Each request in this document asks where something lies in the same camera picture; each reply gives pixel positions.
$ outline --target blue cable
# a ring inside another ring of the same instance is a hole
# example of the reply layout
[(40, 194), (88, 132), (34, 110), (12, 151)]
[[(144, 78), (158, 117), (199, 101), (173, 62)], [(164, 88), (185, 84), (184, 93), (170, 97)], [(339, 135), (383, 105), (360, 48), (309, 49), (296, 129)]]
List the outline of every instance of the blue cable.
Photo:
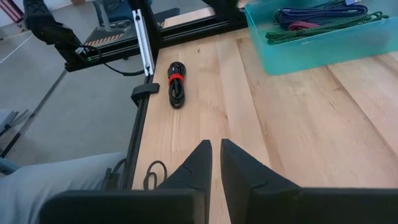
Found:
[(279, 9), (274, 18), (281, 28), (288, 29), (293, 22), (304, 21), (318, 25), (335, 22), (336, 18), (355, 17), (368, 13), (364, 5), (349, 5), (345, 1), (333, 1), (306, 9), (285, 7)]

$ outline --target wooden tabletop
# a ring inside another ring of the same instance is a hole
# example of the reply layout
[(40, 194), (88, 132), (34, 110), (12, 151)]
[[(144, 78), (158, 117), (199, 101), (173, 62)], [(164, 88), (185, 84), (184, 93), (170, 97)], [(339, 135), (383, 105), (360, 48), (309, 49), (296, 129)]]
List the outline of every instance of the wooden tabletop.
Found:
[[(174, 61), (187, 67), (180, 110), (168, 97)], [(270, 76), (243, 29), (160, 50), (153, 82), (133, 188), (151, 162), (171, 174), (209, 139), (210, 223), (230, 222), (221, 138), (303, 187), (398, 187), (398, 53)]]

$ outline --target black bracket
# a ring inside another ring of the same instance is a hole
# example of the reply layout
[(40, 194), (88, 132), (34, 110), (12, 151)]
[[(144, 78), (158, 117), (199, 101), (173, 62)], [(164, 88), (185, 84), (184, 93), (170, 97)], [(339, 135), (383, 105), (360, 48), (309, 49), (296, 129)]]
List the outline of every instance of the black bracket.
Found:
[(135, 87), (131, 93), (132, 101), (138, 106), (139, 100), (143, 97), (159, 92), (160, 85), (158, 83), (147, 83)]
[(117, 190), (120, 174), (112, 174), (112, 169), (107, 168), (101, 190)]

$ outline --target black wire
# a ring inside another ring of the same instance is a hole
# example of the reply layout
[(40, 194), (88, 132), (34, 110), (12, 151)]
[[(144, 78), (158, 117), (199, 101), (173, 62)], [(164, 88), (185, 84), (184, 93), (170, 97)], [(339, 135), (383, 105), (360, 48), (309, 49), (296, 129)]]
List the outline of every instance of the black wire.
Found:
[(125, 162), (126, 162), (126, 158), (120, 160), (120, 161), (116, 164), (116, 166), (113, 168), (112, 174), (114, 174), (114, 175), (117, 174), (118, 171), (119, 171), (119, 169), (120, 169), (120, 167), (121, 167)]
[(119, 70), (116, 70), (115, 68), (110, 67), (107, 63), (104, 63), (104, 65), (107, 66), (108, 68), (110, 68), (111, 70), (113, 70), (114, 72), (117, 72), (124, 76), (137, 76), (137, 75), (141, 75), (145, 72), (144, 70), (136, 71), (136, 72), (120, 72)]
[(148, 169), (147, 169), (147, 174), (145, 175), (145, 178), (144, 178), (144, 190), (149, 190), (149, 178), (150, 178), (151, 176), (154, 177), (154, 188), (157, 187), (157, 175), (156, 175), (155, 172), (151, 172), (151, 171), (150, 171), (150, 170), (152, 169), (152, 167), (153, 167), (154, 165), (156, 165), (156, 164), (160, 164), (160, 165), (162, 165), (162, 167), (163, 167), (163, 170), (164, 170), (163, 182), (165, 182), (166, 179), (167, 179), (167, 168), (166, 168), (166, 165), (165, 165), (162, 161), (154, 161), (153, 163), (151, 163), (151, 164), (149, 165), (149, 167), (148, 167)]
[[(86, 61), (86, 62), (90, 62), (90, 63), (96, 63), (99, 62), (99, 60), (101, 60), (102, 58), (102, 53), (101, 50), (97, 47), (94, 46), (90, 46), (90, 45), (80, 45), (79, 47), (83, 47), (84, 49), (92, 49), (95, 50), (98, 54), (98, 58), (96, 60), (88, 60), (87, 58), (82, 57), (80, 54), (77, 54), (82, 60)], [(144, 70), (140, 70), (140, 71), (136, 71), (136, 72), (121, 72), (111, 66), (109, 66), (107, 63), (104, 63), (105, 66), (107, 66), (108, 68), (110, 68), (112, 71), (119, 73), (123, 76), (127, 76), (127, 77), (133, 77), (133, 76), (137, 76), (137, 75), (141, 75), (143, 74), (145, 71)]]
[[(181, 62), (171, 63), (169, 70), (167, 72), (169, 78), (174, 74), (180, 74), (182, 77), (185, 76), (185, 65)], [(169, 85), (169, 100), (170, 105), (174, 109), (181, 108), (185, 103), (185, 92), (183, 81), (179, 79), (174, 79)]]

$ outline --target concrete floor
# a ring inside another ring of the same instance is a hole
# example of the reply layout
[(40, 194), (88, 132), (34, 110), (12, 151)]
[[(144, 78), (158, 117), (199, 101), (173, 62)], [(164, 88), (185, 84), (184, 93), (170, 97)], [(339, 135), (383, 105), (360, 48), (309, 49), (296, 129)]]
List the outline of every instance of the concrete floor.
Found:
[[(154, 0), (152, 8), (159, 12), (181, 7), (185, 13), (206, 7), (199, 0), (186, 2)], [(53, 14), (81, 40), (96, 27), (90, 3), (67, 6)], [(130, 95), (135, 86), (143, 83), (144, 76), (122, 77), (104, 65), (61, 76), (64, 60), (54, 47), (34, 36), (26, 40), (28, 37), (29, 33), (0, 41), (0, 108), (33, 112), (42, 104), (7, 158), (25, 166), (109, 152), (127, 153), (137, 110)], [(13, 51), (5, 45), (18, 46), (25, 40), (5, 59)], [(127, 72), (142, 67), (139, 55), (110, 65)], [(43, 101), (57, 80), (56, 89)], [(0, 149), (9, 144), (22, 125), (0, 138)]]

